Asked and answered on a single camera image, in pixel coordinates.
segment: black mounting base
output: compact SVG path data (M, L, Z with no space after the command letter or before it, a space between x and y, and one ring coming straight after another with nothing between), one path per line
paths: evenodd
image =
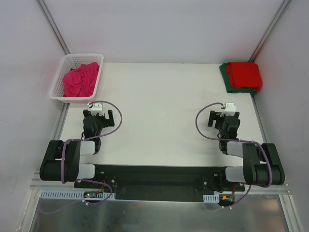
M203 202L203 195L232 191L233 186L245 191L244 186L226 181L225 167L96 165L92 180L105 181L119 200ZM74 187L97 191L101 185L82 181Z

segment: folded cloth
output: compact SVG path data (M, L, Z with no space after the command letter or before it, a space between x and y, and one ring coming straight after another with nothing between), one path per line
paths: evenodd
M96 62L82 64L63 77L64 96L89 97L93 94L98 77L99 65Z
M227 67L227 63L224 63L219 68L220 68L222 78L224 80L226 91L228 93L250 93L253 96L256 94L256 91L253 88L233 88L231 87L229 76L226 73L226 67Z
M228 62L226 72L233 88L250 87L256 92L262 87L262 79L257 64L251 62Z

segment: white plastic basket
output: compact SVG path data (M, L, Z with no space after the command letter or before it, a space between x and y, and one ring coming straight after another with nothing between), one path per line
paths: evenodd
M98 81L100 79L104 56L102 54L87 53L87 54L68 54L61 60L57 72L55 74L52 86L49 91L49 97L51 99L57 99L64 103L83 103L90 102L94 99L98 88ZM63 97L63 82L62 79L71 69L77 69L81 64L90 64L92 62L98 63L98 77L93 94L90 97L75 97L67 98Z

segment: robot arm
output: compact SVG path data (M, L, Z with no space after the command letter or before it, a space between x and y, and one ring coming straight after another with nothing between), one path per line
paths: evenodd
M239 112L233 103L224 104L223 112L210 112L208 126L216 121L215 128L219 130L218 138L237 140L237 130L240 126ZM272 171L272 185L282 185L285 180L284 170L274 144L262 144ZM238 156L243 159L242 167L227 167L226 180L241 182L248 185L265 186L269 181L269 173L261 150L253 143L219 141L219 149L226 155Z
M64 159L64 181L74 182L77 179L91 179L95 175L93 164L80 164L80 156L98 153L101 147L100 138L92 138L101 134L103 128L115 126L112 110L108 111L109 118L105 117L102 103L89 105L89 110L83 111L82 133L87 141L70 141L65 150ZM51 140L47 147L43 162L40 167L41 180L61 180L61 156L64 142L62 140Z

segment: green cloth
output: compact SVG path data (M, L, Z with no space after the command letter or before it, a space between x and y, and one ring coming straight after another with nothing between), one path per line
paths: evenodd
M224 63L219 67L223 80L224 80L226 91L228 93L250 93L251 95L254 96L256 94L256 91L253 88L233 88L231 87L230 78L228 74L226 73L226 66L227 66L227 63Z

